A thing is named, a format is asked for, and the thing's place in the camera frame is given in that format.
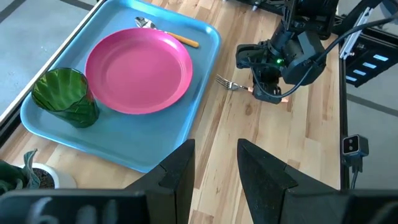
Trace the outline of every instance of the wooden countertop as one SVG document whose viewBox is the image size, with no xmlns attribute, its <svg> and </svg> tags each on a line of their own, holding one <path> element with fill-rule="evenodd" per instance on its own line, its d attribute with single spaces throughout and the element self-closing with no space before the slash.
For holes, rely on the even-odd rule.
<svg viewBox="0 0 398 224">
<path fill-rule="evenodd" d="M 328 55 L 327 68 L 320 78 L 310 86 L 299 88 L 289 103 L 262 103 L 249 93 L 226 91 L 215 83 L 214 77 L 220 74 L 251 86 L 249 69 L 235 68 L 236 46 L 269 39 L 279 16 L 262 10 L 252 12 L 250 6 L 236 1 L 153 0 L 152 3 L 210 23 L 222 37 L 220 56 L 191 132 L 191 138 L 196 139 L 197 171 L 190 223 L 252 223 L 238 173 L 238 138 L 256 143 L 336 189 L 340 187 L 337 48 Z M 289 88 L 282 85 L 283 92 Z M 124 188 L 143 175 L 35 136 L 22 125 L 0 149 L 0 158 L 22 164 L 23 154 L 34 148 L 39 149 L 36 162 L 68 172 L 79 188 Z"/>
</svg>

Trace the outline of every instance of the fork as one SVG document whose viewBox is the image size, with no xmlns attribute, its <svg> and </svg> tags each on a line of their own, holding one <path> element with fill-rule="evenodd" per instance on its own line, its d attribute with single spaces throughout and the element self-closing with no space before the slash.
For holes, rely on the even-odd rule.
<svg viewBox="0 0 398 224">
<path fill-rule="evenodd" d="M 216 76 L 216 81 L 221 84 L 223 87 L 227 88 L 228 90 L 238 90 L 238 89 L 243 89 L 247 90 L 249 92 L 253 92 L 253 88 L 251 87 L 246 87 L 246 86 L 241 86 L 235 82 L 231 82 L 229 80 L 226 80 L 225 78 L 221 77 L 220 75 Z"/>
</svg>

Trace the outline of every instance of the pink plate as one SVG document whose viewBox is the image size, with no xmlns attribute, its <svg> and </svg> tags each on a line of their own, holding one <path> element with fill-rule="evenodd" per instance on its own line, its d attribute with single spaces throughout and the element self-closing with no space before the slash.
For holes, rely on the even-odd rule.
<svg viewBox="0 0 398 224">
<path fill-rule="evenodd" d="M 111 34 L 91 51 L 86 77 L 94 96 L 127 114 L 146 114 L 175 103 L 192 79 L 185 47 L 159 30 L 133 28 Z"/>
</svg>

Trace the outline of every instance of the tray rim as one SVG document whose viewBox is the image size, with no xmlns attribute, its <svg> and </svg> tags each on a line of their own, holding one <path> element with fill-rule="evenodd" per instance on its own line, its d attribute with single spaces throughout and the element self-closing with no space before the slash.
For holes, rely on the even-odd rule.
<svg viewBox="0 0 398 224">
<path fill-rule="evenodd" d="M 74 149 L 77 149 L 77 150 L 79 150 L 79 151 L 81 151 L 81 152 L 84 152 L 84 153 L 88 153 L 88 154 L 91 154 L 91 155 L 94 155 L 94 156 L 101 157 L 102 159 L 105 159 L 105 160 L 107 160 L 107 161 L 117 163 L 118 165 L 122 165 L 122 166 L 128 167 L 128 168 L 130 168 L 130 169 L 134 169 L 134 170 L 136 170 L 136 171 L 146 173 L 146 172 L 149 172 L 149 171 L 153 168 L 153 166 L 151 166 L 151 167 L 146 166 L 146 168 L 144 168 L 144 169 L 138 169 L 137 167 L 132 168 L 129 164 L 127 164 L 125 161 L 119 159 L 119 158 L 116 157 L 116 156 L 113 156 L 113 155 L 110 155 L 110 154 L 107 154 L 107 153 L 103 153 L 102 151 L 88 152 L 88 151 L 85 149 L 85 146 L 83 146 L 82 144 L 80 144 L 80 143 L 78 143 L 78 142 L 71 142 L 71 141 L 69 141 L 69 140 L 65 140 L 64 138 L 60 138 L 60 137 L 58 137 L 58 136 L 56 136 L 56 135 L 54 135 L 54 134 L 52 134 L 52 133 L 48 133 L 48 132 L 39 130 L 36 126 L 34 126 L 34 125 L 32 125 L 30 122 L 28 122 L 27 113 L 25 113 L 27 104 L 28 104 L 29 100 L 31 100 L 31 89 L 32 89 L 32 87 L 33 87 L 33 85 L 34 85 L 34 82 L 35 82 L 36 80 L 38 80 L 48 69 L 50 69 L 50 68 L 54 65 L 54 63 L 59 59 L 59 57 L 60 57 L 60 56 L 64 53 L 64 51 L 68 48 L 68 46 L 73 42 L 73 40 L 75 40 L 75 38 L 76 38 L 77 35 L 80 33 L 80 31 L 83 30 L 84 26 L 86 26 L 87 23 L 89 23 L 89 21 L 91 20 L 91 18 L 95 15 L 95 13 L 98 12 L 98 10 L 100 10 L 100 7 L 103 6 L 103 4 L 104 4 L 105 2 L 111 2 L 111 1 L 117 1 L 117 0 L 110 0 L 110 1 L 107 1 L 107 0 L 100 0 L 100 2 L 98 2 L 98 3 L 96 4 L 96 6 L 95 6 L 95 7 L 86 15 L 86 17 L 83 19 L 84 22 L 82 21 L 81 24 L 79 24 L 79 26 L 73 31 L 73 33 L 72 33 L 73 35 L 71 34 L 71 35 L 68 37 L 68 39 L 64 42 L 65 45 L 64 45 L 64 46 L 61 46 L 62 49 L 61 49 L 61 47 L 60 47 L 60 48 L 53 54 L 53 56 L 50 58 L 50 60 L 47 61 L 46 64 L 48 64 L 48 65 L 47 65 L 47 66 L 44 66 L 44 67 L 42 67 L 42 69 L 40 69 L 40 71 L 43 70 L 42 73 L 41 73 L 41 74 L 39 74 L 39 73 L 36 74 L 36 76 L 30 81 L 30 82 L 32 82 L 32 84 L 31 84 L 30 88 L 26 91 L 25 97 L 23 98 L 23 102 L 22 102 L 22 106 L 21 106 L 21 113 L 20 113 L 21 123 L 24 125 L 24 127 L 25 127 L 28 131 L 30 131 L 31 133 L 33 133 L 33 134 L 35 134 L 35 135 L 38 135 L 38 136 L 40 136 L 40 137 L 42 137 L 42 138 L 45 138 L 45 139 L 48 139 L 48 140 L 57 142 L 57 143 L 59 143 L 59 144 L 62 144 L 62 145 L 65 145 L 65 146 L 68 146 L 68 147 L 71 147 L 71 148 L 74 148 Z M 168 9 L 164 9 L 164 8 L 162 8 L 162 7 L 160 7 L 160 6 L 156 6 L 156 5 L 153 5 L 153 4 L 148 3 L 148 2 L 143 2 L 143 1 L 138 1 L 138 0 L 131 0 L 131 1 L 139 2 L 139 3 L 144 4 L 144 5 L 146 5 L 146 6 L 154 7 L 154 8 L 163 10 L 163 11 L 167 11 L 168 13 L 174 14 L 174 15 L 176 15 L 176 16 L 184 17 L 184 18 L 186 18 L 186 19 L 189 19 L 190 21 L 193 21 L 193 22 L 196 24 L 196 26 L 205 26 L 205 27 L 209 27 L 209 28 L 211 29 L 211 31 L 215 34 L 216 48 L 215 48 L 214 60 L 213 60 L 213 62 L 212 62 L 211 65 L 210 65 L 210 69 L 208 70 L 208 74 L 205 75 L 205 76 L 206 76 L 205 79 L 204 79 L 205 85 L 204 85 L 204 87 L 201 88 L 200 91 L 198 92 L 198 97 L 200 98 L 200 100 L 197 101 L 197 102 L 193 105 L 193 111 L 194 111 L 194 113 L 193 113 L 193 118 L 192 118 L 192 119 L 189 119 L 188 124 L 187 124 L 187 125 L 188 125 L 188 129 L 191 130 L 191 129 L 192 129 L 192 125 L 193 125 L 193 123 L 195 122 L 195 118 L 196 118 L 196 115 L 197 115 L 198 108 L 199 108 L 199 106 L 200 106 L 201 100 L 202 100 L 202 98 L 203 98 L 204 92 L 205 92 L 206 89 L 207 89 L 207 86 L 208 86 L 208 82 L 209 82 L 211 73 L 213 72 L 213 69 L 214 69 L 214 65 L 215 65 L 215 63 L 216 63 L 216 61 L 217 61 L 217 59 L 218 59 L 219 54 L 220 54 L 220 48 L 221 48 L 221 44 L 222 44 L 222 43 L 221 43 L 221 36 L 220 36 L 220 33 L 217 31 L 217 29 L 216 29 L 215 27 L 213 27 L 211 24 L 207 24 L 206 22 L 199 21 L 199 20 L 194 19 L 194 18 L 192 18 L 192 17 L 188 17 L 188 16 L 186 16 L 186 15 L 179 14 L 179 13 L 177 13 L 177 12 L 174 12 L 174 11 L 171 11 L 171 10 L 168 10 Z M 183 139 L 187 139 L 188 136 L 189 136 L 189 134 L 190 134 L 190 131 L 187 131 L 187 132 L 183 135 Z"/>
</svg>

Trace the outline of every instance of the potted plant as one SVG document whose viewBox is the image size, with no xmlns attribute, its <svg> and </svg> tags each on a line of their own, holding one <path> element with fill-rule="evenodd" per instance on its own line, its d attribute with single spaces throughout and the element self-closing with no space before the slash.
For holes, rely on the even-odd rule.
<svg viewBox="0 0 398 224">
<path fill-rule="evenodd" d="M 0 160 L 0 195 L 17 189 L 75 188 L 76 182 L 69 174 L 45 164 L 33 163 L 37 149 L 24 155 L 23 166 L 13 166 Z"/>
</svg>

